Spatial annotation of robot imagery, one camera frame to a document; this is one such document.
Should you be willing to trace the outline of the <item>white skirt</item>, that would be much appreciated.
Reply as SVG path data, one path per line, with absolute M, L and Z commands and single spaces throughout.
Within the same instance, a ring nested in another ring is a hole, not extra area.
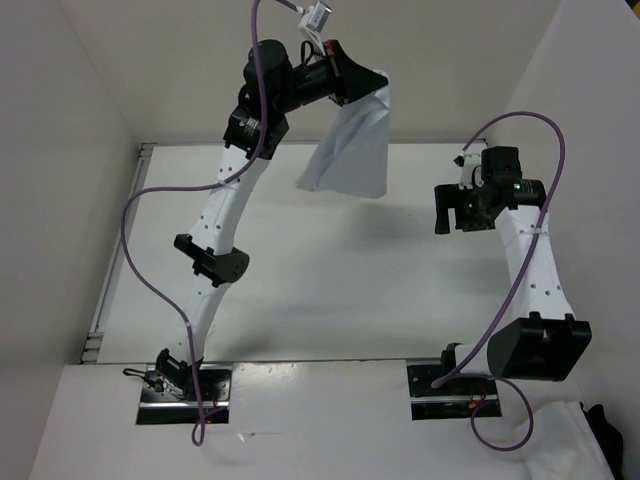
M 390 84 L 342 106 L 318 143 L 296 188 L 364 199 L 387 193 L 391 131 Z

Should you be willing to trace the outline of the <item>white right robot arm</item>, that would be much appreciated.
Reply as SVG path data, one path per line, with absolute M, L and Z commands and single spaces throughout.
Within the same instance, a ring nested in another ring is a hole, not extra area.
M 561 285 L 549 236 L 544 184 L 523 176 L 515 147 L 461 152 L 461 175 L 434 189 L 435 232 L 497 231 L 511 286 L 498 318 L 474 346 L 443 351 L 436 385 L 462 392 L 474 374 L 504 379 L 561 382 L 592 339 L 576 318 Z

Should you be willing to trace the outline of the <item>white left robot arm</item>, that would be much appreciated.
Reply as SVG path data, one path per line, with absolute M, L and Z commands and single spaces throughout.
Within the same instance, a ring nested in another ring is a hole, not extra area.
M 256 183 L 289 130 L 287 114 L 324 98 L 340 108 L 299 180 L 300 189 L 372 199 L 386 193 L 386 73 L 357 64 L 336 40 L 293 65 L 284 45 L 268 39 L 250 50 L 243 78 L 223 136 L 218 177 L 195 225 L 174 239 L 175 248 L 192 261 L 190 291 L 180 309 L 187 333 L 158 354 L 156 370 L 166 391 L 180 400 L 197 396 L 197 371 L 214 317 L 249 266 L 248 254 L 234 245 L 235 234 Z

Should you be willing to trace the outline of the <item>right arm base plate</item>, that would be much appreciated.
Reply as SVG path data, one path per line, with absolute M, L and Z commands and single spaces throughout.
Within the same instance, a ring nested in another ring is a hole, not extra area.
M 431 383 L 444 374 L 438 359 L 408 361 L 408 388 L 413 421 L 470 419 L 481 406 L 479 418 L 502 416 L 494 381 L 454 379 L 434 389 Z

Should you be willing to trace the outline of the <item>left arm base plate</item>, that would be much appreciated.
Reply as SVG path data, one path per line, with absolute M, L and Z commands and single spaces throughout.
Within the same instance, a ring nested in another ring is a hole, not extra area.
M 227 424 L 229 421 L 232 372 L 232 366 L 224 364 L 205 364 L 199 369 L 207 424 Z M 146 365 L 144 370 L 129 369 L 129 374 L 143 381 L 137 425 L 193 424 L 198 420 L 192 385 L 188 386 L 187 393 L 176 390 L 160 378 L 153 365 Z

